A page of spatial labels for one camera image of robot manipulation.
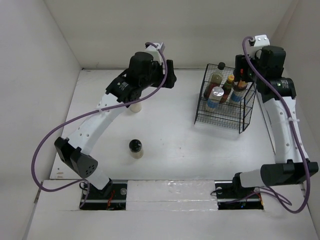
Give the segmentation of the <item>silver cap blue label shaker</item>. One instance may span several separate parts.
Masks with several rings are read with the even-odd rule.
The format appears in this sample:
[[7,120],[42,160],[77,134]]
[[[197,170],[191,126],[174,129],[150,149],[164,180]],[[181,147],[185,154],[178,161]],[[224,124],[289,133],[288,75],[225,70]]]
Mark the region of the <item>silver cap blue label shaker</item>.
[[219,106],[223,95],[224,90],[220,86],[213,87],[205,104],[205,110],[213,112]]
[[234,86],[233,92],[230,96],[230,101],[234,102],[234,103],[239,103],[246,95],[246,92],[247,92],[246,86],[244,86],[244,87]]

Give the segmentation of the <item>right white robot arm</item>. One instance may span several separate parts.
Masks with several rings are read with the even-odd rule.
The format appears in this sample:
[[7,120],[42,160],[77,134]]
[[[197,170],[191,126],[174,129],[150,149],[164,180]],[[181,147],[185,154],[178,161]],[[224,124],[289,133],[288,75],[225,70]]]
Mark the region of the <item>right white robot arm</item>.
[[259,58],[250,64],[255,67],[247,76],[256,83],[267,112],[275,143],[273,164],[239,172],[233,178],[231,191],[243,197],[250,188],[299,185],[310,183],[319,171],[317,162],[309,160],[300,136],[296,115],[296,90],[291,78],[282,76],[286,51],[278,46],[264,46]]

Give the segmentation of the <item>tall dark sauce bottle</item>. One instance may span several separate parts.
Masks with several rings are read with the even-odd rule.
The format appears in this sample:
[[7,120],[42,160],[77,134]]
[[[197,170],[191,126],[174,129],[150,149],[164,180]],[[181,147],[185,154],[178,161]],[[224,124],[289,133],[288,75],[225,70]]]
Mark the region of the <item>tall dark sauce bottle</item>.
[[217,69],[211,74],[210,77],[210,81],[208,86],[206,87],[204,93],[203,93],[203,97],[204,98],[209,98],[211,91],[214,87],[219,87],[220,84],[223,81],[223,70],[225,68],[225,63],[224,62],[220,62],[217,66]]

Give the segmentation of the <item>yellow cap chili sauce bottle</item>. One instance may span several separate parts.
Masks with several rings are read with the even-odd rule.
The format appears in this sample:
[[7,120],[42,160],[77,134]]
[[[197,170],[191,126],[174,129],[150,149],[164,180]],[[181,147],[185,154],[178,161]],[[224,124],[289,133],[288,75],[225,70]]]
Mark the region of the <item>yellow cap chili sauce bottle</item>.
[[223,84],[223,86],[222,86],[223,96],[222,96],[222,98],[220,99],[220,103],[225,103],[225,102],[227,101],[228,96],[229,96],[229,94],[230,94],[230,92],[231,92],[231,90],[232,90],[232,84],[233,84],[233,82],[234,82],[234,79],[235,79],[234,75],[229,75],[229,76],[227,77],[226,82],[225,82],[225,83]]

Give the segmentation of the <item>red lid sauce jar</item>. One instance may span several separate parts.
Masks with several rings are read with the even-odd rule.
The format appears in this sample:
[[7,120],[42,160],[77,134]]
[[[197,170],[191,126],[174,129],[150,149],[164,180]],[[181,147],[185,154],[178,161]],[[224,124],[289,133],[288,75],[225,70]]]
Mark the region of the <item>red lid sauce jar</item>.
[[234,81],[232,87],[235,91],[242,92],[247,89],[248,83],[246,81]]

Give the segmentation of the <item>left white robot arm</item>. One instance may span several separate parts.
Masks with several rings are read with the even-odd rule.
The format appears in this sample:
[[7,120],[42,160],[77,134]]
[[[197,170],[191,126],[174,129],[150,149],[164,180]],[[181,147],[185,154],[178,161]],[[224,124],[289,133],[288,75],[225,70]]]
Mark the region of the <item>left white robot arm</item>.
[[98,111],[67,138],[58,137],[54,146],[60,160],[82,179],[94,186],[100,198],[107,198],[112,191],[112,180],[99,167],[90,153],[100,136],[113,120],[134,101],[139,100],[142,91],[148,87],[173,88],[177,80],[171,59],[164,64],[154,60],[148,52],[136,52],[130,58],[129,67],[118,75],[106,88],[97,105]]

